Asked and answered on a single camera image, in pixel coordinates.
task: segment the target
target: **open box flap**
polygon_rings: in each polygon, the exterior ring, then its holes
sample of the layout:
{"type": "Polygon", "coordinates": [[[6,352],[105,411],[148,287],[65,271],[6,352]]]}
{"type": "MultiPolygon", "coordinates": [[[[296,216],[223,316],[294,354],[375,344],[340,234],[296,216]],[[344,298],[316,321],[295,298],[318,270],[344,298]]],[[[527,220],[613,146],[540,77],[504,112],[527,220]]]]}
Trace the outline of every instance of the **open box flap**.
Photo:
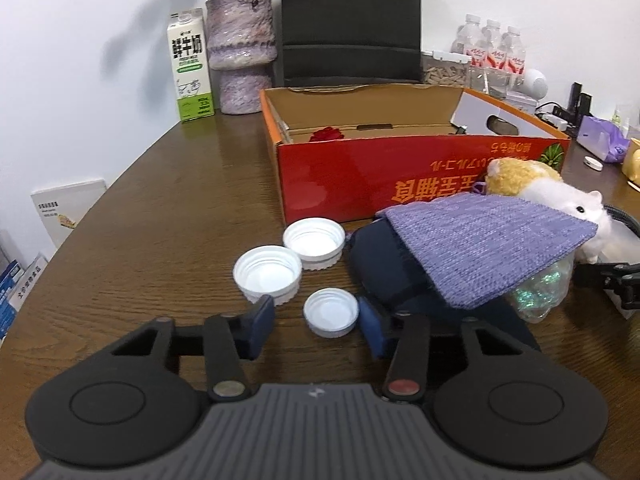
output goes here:
{"type": "Polygon", "coordinates": [[[392,124],[449,124],[462,88],[383,84],[336,88],[272,88],[265,94],[287,130],[392,124]]]}
{"type": "Polygon", "coordinates": [[[496,136],[487,125],[487,120],[498,117],[513,124],[521,137],[537,137],[542,139],[567,139],[562,132],[553,126],[540,121],[538,118],[517,110],[498,99],[494,99],[480,92],[465,89],[460,96],[451,122],[456,126],[466,126],[470,135],[496,136]]]}

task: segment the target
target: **white smart speaker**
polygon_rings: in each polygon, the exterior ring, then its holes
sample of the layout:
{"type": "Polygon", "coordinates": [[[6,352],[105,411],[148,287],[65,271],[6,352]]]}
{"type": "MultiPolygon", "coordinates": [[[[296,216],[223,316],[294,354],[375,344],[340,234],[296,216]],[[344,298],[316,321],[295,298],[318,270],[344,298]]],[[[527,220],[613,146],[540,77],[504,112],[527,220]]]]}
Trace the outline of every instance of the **white smart speaker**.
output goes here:
{"type": "Polygon", "coordinates": [[[534,68],[526,68],[522,75],[522,84],[518,87],[518,92],[522,92],[529,97],[540,101],[549,90],[546,84],[545,75],[534,68]]]}

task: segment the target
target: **round black disc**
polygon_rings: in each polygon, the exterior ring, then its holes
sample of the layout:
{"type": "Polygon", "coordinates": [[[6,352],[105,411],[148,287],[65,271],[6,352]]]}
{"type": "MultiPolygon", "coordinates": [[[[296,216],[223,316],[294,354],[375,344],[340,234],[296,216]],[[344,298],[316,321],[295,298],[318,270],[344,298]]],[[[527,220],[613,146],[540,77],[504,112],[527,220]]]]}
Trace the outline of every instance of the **round black disc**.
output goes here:
{"type": "Polygon", "coordinates": [[[180,377],[143,362],[72,368],[43,384],[25,421],[44,458],[117,468],[174,448],[200,416],[196,391],[180,377]]]}
{"type": "Polygon", "coordinates": [[[437,391],[442,431],[478,460],[551,468],[587,456],[607,425],[600,392],[546,358],[484,357],[437,391]]]}

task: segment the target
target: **cardboard box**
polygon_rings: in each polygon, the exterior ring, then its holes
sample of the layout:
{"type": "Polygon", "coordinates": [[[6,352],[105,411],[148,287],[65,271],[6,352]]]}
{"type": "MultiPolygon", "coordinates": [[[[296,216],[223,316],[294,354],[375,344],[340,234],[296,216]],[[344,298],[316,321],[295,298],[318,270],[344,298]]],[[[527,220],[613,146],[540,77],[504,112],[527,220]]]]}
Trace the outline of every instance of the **cardboard box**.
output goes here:
{"type": "Polygon", "coordinates": [[[261,99],[287,224],[371,218],[391,205],[467,191],[501,156],[559,170],[569,145],[552,126],[470,89],[272,88],[261,99]],[[345,139],[308,142],[326,126],[345,139]],[[467,134],[457,135],[457,126],[467,134]]]}

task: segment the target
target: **red rose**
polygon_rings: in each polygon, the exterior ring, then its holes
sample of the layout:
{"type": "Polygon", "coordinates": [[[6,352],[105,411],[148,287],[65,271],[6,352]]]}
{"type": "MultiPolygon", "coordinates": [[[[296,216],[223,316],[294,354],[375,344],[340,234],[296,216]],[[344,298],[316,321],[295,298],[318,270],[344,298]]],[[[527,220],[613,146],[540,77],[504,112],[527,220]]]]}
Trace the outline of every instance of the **red rose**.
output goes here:
{"type": "Polygon", "coordinates": [[[327,126],[322,130],[318,130],[311,135],[309,142],[318,142],[319,140],[337,140],[344,139],[344,135],[338,128],[327,126]]]}

